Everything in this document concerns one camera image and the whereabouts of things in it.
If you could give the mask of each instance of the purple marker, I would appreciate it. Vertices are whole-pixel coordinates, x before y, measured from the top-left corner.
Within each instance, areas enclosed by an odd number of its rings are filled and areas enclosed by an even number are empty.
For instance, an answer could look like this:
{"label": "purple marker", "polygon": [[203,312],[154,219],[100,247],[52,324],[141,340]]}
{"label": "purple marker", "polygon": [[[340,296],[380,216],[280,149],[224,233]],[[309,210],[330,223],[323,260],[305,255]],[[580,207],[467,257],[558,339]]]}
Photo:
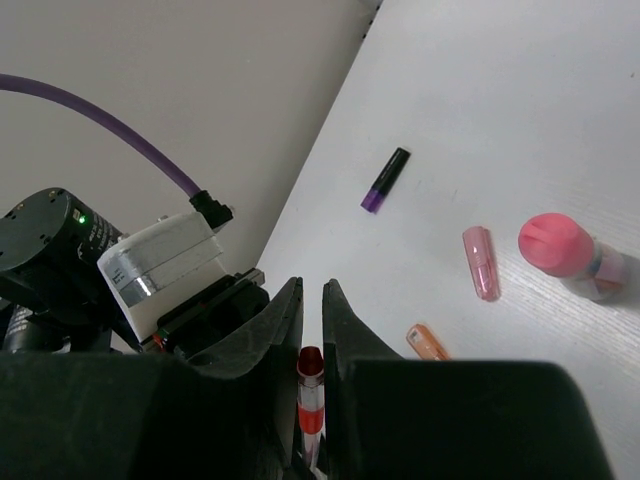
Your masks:
{"label": "purple marker", "polygon": [[373,183],[371,190],[364,197],[364,200],[360,204],[367,212],[376,213],[387,197],[387,194],[391,191],[391,187],[396,183],[396,180],[400,176],[400,172],[407,164],[407,160],[411,154],[403,148],[398,148],[393,156],[389,159],[384,169],[378,175],[378,178]]}

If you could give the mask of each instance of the cable connector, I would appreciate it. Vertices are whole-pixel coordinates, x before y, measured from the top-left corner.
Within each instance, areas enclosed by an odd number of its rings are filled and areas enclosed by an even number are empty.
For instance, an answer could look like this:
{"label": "cable connector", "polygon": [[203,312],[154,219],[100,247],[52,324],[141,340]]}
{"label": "cable connector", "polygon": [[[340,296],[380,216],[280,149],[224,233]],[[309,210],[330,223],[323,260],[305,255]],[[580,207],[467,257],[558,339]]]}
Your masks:
{"label": "cable connector", "polygon": [[231,209],[211,198],[209,192],[201,190],[189,199],[196,212],[200,212],[211,229],[217,233],[233,219]]}

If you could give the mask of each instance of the gray wall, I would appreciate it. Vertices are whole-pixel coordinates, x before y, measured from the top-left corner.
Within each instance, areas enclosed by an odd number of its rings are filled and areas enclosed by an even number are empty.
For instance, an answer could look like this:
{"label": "gray wall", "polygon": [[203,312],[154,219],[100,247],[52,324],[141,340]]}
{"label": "gray wall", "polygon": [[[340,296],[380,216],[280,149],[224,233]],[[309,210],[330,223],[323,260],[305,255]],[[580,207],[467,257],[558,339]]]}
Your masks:
{"label": "gray wall", "polygon": [[[0,71],[97,103],[233,205],[231,270],[255,264],[351,65],[357,0],[4,0]],[[124,231],[188,211],[119,139],[0,92],[0,209],[62,186]]]}

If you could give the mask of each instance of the pink bottle cap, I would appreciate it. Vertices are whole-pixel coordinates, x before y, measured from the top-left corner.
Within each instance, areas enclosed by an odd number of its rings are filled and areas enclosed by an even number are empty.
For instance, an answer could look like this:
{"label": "pink bottle cap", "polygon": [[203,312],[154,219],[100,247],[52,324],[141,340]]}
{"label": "pink bottle cap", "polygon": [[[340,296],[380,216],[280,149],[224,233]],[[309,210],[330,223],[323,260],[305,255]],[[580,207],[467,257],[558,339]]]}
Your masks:
{"label": "pink bottle cap", "polygon": [[571,277],[593,258],[593,238],[561,213],[543,213],[524,224],[518,236],[520,253],[534,267],[553,277]]}

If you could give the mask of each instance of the bottle with pink cap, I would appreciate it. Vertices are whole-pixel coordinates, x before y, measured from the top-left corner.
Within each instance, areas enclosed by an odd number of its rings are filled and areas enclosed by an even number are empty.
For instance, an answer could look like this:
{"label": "bottle with pink cap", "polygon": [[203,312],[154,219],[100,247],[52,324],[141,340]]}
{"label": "bottle with pink cap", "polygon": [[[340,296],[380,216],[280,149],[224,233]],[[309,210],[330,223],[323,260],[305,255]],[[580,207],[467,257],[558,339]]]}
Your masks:
{"label": "bottle with pink cap", "polygon": [[576,295],[603,300],[626,282],[622,255],[561,213],[531,218],[520,230],[518,245],[527,262],[559,278]]}

